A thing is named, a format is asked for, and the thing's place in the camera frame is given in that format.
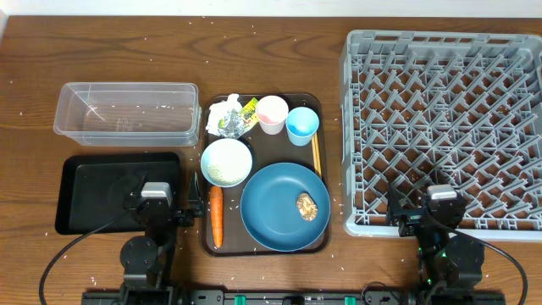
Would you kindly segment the brown food piece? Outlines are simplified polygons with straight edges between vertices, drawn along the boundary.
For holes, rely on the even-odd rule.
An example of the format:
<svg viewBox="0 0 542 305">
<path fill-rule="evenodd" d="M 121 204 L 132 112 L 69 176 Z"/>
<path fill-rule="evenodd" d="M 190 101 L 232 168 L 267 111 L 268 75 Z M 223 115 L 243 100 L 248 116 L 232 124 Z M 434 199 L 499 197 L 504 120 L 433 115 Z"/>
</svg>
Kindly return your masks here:
<svg viewBox="0 0 542 305">
<path fill-rule="evenodd" d="M 306 221 L 313 221 L 318 215 L 318 206 L 308 193 L 303 192 L 296 200 L 296 207 L 301 217 Z"/>
</svg>

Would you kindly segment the black rectangular tray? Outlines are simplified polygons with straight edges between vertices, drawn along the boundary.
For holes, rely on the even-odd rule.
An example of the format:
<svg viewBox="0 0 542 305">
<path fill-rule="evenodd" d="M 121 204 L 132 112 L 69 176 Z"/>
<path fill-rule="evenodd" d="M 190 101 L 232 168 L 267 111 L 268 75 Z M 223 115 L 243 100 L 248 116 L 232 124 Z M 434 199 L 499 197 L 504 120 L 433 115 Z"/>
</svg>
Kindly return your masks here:
<svg viewBox="0 0 542 305">
<path fill-rule="evenodd" d="M 124 212 L 122 203 L 146 182 L 166 182 L 179 197 L 180 159 L 173 152 L 80 155 L 64 162 L 55 230 L 84 234 Z"/>
</svg>

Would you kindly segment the white tissue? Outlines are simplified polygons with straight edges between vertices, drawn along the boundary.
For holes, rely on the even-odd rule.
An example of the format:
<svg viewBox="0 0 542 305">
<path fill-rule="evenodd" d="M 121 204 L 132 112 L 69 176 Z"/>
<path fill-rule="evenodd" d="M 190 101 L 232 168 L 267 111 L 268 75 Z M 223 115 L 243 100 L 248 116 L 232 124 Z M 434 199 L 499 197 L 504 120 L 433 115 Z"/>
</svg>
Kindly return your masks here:
<svg viewBox="0 0 542 305">
<path fill-rule="evenodd" d="M 214 103 L 210 106 L 210 113 L 208 115 L 206 130 L 209 134 L 218 136 L 218 123 L 221 119 L 224 119 L 227 114 L 232 112 L 238 113 L 241 111 L 242 106 L 238 102 L 240 95 L 237 93 L 229 94 L 226 100 L 219 103 Z"/>
</svg>

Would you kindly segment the yellow snack wrapper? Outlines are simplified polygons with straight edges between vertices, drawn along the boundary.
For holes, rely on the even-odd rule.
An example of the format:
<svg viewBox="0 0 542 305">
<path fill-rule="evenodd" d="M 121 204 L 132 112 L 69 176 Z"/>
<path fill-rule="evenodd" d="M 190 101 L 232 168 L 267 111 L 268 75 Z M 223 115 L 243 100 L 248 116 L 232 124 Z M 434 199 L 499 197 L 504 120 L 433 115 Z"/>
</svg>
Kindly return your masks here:
<svg viewBox="0 0 542 305">
<path fill-rule="evenodd" d="M 242 106 L 235 97 L 232 97 L 227 103 L 233 108 L 227 110 L 226 115 L 218 122 L 218 134 L 225 138 L 238 139 L 258 122 L 256 115 L 258 100 L 253 97 Z"/>
</svg>

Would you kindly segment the light blue rice bowl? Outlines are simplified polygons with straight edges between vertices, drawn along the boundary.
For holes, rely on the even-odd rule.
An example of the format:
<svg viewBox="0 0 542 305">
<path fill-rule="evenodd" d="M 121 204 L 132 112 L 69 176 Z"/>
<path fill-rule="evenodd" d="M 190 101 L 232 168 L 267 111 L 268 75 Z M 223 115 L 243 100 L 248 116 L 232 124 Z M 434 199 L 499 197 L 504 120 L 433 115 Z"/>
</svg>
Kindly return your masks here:
<svg viewBox="0 0 542 305">
<path fill-rule="evenodd" d="M 203 176 L 212 185 L 239 185 L 252 170 L 252 153 L 248 146 L 235 139 L 219 139 L 209 144 L 201 158 Z"/>
</svg>

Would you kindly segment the light blue plastic cup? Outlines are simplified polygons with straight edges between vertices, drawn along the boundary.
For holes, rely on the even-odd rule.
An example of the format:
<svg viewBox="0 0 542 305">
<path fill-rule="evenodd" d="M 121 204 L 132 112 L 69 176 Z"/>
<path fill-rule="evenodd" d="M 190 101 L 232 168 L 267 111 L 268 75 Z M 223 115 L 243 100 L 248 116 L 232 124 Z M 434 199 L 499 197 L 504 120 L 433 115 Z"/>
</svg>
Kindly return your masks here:
<svg viewBox="0 0 542 305">
<path fill-rule="evenodd" d="M 285 121 L 290 142 L 298 147 L 306 146 L 319 127 L 316 112 L 307 107 L 292 109 Z"/>
</svg>

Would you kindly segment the brown serving tray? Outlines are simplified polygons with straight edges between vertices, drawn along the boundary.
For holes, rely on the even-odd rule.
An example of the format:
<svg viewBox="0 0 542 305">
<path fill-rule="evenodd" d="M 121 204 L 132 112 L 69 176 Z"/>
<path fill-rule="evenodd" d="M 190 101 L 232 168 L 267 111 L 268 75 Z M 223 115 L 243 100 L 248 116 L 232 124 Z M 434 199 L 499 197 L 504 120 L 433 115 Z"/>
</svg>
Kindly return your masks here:
<svg viewBox="0 0 542 305">
<path fill-rule="evenodd" d="M 225 187 L 224 194 L 224 241 L 220 248 L 216 248 L 213 240 L 211 219 L 202 220 L 200 237 L 203 249 L 214 257 L 235 257 L 252 255 L 278 255 L 302 254 L 322 251 L 330 237 L 330 224 L 324 233 L 310 246 L 294 252 L 279 252 L 269 249 L 254 240 L 246 230 L 241 218 L 241 196 L 247 182 L 260 170 L 271 164 L 293 163 L 309 168 L 325 184 L 326 161 L 324 151 L 324 133 L 319 130 L 318 153 L 320 167 L 314 167 L 314 156 L 311 145 L 298 147 L 292 144 L 287 131 L 270 136 L 260 126 L 253 127 L 244 134 L 240 140 L 248 146 L 252 153 L 252 170 L 250 174 L 237 186 Z"/>
</svg>

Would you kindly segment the clear plastic waste bin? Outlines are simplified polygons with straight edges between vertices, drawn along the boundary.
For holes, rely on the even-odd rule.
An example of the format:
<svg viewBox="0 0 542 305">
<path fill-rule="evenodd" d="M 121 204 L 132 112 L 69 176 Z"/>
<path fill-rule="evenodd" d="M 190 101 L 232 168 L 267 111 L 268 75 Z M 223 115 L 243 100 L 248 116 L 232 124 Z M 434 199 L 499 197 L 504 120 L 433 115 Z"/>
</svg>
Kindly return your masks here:
<svg viewBox="0 0 542 305">
<path fill-rule="evenodd" d="M 177 82 L 70 82 L 53 129 L 82 146 L 191 147 L 198 143 L 198 88 Z"/>
</svg>

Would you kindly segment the pink plastic cup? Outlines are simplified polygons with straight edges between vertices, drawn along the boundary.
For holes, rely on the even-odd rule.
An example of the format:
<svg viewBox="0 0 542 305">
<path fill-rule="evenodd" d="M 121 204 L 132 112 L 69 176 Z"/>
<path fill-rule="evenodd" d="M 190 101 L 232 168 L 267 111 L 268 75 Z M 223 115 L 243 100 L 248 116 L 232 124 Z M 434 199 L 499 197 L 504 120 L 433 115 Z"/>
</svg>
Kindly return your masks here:
<svg viewBox="0 0 542 305">
<path fill-rule="evenodd" d="M 268 135 L 279 134 L 289 113 L 287 102 L 278 96 L 266 96 L 257 103 L 256 115 L 262 130 Z"/>
</svg>

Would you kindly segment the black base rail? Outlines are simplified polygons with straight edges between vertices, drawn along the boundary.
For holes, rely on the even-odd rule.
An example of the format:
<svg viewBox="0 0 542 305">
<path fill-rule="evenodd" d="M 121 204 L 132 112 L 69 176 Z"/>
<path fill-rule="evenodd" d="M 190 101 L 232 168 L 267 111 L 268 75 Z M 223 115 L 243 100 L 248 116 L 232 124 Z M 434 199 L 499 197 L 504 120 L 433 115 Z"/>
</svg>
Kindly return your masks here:
<svg viewBox="0 0 542 305">
<path fill-rule="evenodd" d="M 401 299 L 396 292 L 365 291 L 364 293 L 229 293 L 220 290 L 190 292 L 126 291 L 85 292 L 82 305 L 171 304 L 171 305 L 363 305 L 415 304 L 413 299 Z"/>
</svg>

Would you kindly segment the grey dishwasher rack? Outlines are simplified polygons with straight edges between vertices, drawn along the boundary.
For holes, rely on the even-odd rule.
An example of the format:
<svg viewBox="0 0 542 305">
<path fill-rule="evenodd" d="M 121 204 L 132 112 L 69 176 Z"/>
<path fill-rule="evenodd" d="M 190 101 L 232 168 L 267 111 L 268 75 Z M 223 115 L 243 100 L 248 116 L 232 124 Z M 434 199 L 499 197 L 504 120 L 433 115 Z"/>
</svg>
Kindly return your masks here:
<svg viewBox="0 0 542 305">
<path fill-rule="evenodd" d="M 540 241 L 539 36 L 353 30 L 339 64 L 347 234 L 397 237 L 388 189 L 415 208 L 449 184 L 467 234 Z"/>
</svg>

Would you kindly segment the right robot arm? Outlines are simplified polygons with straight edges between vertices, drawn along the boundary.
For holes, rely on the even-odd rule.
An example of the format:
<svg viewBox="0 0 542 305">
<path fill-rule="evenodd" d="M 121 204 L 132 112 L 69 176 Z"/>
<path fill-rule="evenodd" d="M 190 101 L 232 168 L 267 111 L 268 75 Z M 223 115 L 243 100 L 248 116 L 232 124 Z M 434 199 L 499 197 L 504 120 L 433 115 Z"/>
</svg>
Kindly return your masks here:
<svg viewBox="0 0 542 305">
<path fill-rule="evenodd" d="M 450 236 L 462 222 L 467 200 L 450 185 L 427 188 L 418 208 L 406 208 L 388 186 L 387 225 L 401 237 L 418 241 L 420 286 L 402 304 L 474 304 L 473 288 L 481 281 L 484 247 L 464 236 Z"/>
</svg>

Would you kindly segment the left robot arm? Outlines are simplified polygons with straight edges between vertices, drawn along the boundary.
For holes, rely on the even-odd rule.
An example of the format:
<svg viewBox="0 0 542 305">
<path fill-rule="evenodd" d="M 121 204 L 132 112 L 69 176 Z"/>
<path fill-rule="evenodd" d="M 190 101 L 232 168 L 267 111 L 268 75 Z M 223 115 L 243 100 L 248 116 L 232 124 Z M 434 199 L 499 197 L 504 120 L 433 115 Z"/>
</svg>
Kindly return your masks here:
<svg viewBox="0 0 542 305">
<path fill-rule="evenodd" d="M 124 267 L 122 304 L 183 304 L 186 295 L 169 279 L 177 230 L 195 224 L 205 216 L 205 205 L 197 174 L 191 175 L 188 207 L 179 208 L 167 182 L 149 182 L 144 175 L 140 185 L 122 203 L 133 220 L 145 229 L 143 236 L 129 239 L 120 251 Z"/>
</svg>

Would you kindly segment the orange carrot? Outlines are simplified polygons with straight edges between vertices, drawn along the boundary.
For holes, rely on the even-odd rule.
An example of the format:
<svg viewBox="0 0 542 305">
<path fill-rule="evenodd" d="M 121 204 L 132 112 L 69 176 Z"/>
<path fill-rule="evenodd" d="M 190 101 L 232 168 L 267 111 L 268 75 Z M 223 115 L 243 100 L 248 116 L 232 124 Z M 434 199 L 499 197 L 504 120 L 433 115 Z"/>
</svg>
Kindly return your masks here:
<svg viewBox="0 0 542 305">
<path fill-rule="evenodd" d="M 220 248 L 224 241 L 224 194 L 219 186 L 210 189 L 210 209 L 214 244 Z"/>
</svg>

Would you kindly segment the dark blue plate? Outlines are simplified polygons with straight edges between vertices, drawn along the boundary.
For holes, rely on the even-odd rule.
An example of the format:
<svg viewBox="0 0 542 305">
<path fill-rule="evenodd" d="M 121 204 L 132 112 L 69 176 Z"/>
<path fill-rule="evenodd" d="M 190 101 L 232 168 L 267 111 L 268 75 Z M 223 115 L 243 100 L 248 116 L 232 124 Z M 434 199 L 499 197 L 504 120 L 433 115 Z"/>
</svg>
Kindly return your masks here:
<svg viewBox="0 0 542 305">
<path fill-rule="evenodd" d="M 318 208 L 313 220 L 305 220 L 296 206 L 303 193 Z M 325 184 L 300 164 L 277 163 L 260 169 L 241 196 L 241 218 L 249 235 L 279 252 L 294 252 L 313 244 L 328 226 L 330 214 Z"/>
</svg>

